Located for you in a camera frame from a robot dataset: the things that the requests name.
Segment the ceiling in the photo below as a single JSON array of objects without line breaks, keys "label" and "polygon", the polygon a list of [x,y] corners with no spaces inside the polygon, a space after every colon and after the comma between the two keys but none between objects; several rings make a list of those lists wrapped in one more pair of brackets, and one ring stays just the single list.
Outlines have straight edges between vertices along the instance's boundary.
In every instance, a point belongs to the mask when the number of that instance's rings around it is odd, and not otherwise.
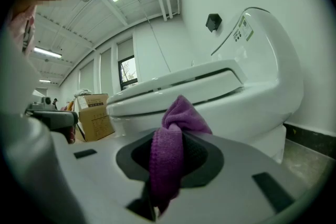
[{"label": "ceiling", "polygon": [[[177,0],[170,0],[173,13]],[[36,52],[30,60],[51,85],[59,86],[70,71],[100,44],[147,17],[162,15],[158,0],[62,0],[38,6],[35,45],[62,54],[61,59]],[[163,0],[168,13],[166,0]]]}]

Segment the white toilet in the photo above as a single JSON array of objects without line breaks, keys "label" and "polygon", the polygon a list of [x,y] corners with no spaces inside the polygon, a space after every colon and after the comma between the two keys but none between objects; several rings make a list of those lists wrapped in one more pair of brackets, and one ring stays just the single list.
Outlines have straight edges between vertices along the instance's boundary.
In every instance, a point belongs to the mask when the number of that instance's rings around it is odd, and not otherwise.
[{"label": "white toilet", "polygon": [[214,135],[249,144],[281,163],[283,122],[303,97],[296,51],[279,21],[260,8],[245,9],[224,32],[212,62],[110,97],[107,111],[115,131],[127,135],[160,127],[165,110],[182,94]]}]

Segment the black baseboard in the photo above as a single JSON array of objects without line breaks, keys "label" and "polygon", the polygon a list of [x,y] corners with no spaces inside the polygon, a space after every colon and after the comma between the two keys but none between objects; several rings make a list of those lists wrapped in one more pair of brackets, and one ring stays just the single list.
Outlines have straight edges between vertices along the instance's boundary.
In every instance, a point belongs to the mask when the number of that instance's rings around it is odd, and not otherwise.
[{"label": "black baseboard", "polygon": [[312,132],[290,124],[284,124],[287,129],[286,138],[302,146],[336,159],[336,137]]}]

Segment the tree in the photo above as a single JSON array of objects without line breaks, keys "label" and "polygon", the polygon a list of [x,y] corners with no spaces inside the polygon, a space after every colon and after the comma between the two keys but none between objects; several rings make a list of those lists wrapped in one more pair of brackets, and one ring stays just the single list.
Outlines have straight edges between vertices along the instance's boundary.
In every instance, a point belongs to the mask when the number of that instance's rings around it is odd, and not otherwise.
[{"label": "tree", "polygon": [[121,75],[123,82],[134,79],[134,74],[135,71],[133,73],[130,73],[130,67],[128,61],[125,61],[121,64]]}]

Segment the purple cloth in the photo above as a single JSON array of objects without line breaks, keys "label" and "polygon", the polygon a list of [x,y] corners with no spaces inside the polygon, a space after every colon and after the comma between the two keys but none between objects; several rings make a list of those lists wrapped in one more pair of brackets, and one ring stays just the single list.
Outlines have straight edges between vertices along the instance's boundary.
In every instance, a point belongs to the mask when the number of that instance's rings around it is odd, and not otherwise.
[{"label": "purple cloth", "polygon": [[161,213],[179,194],[184,162],[181,130],[212,134],[202,116],[182,95],[166,111],[162,127],[155,132],[151,145],[151,198]]}]

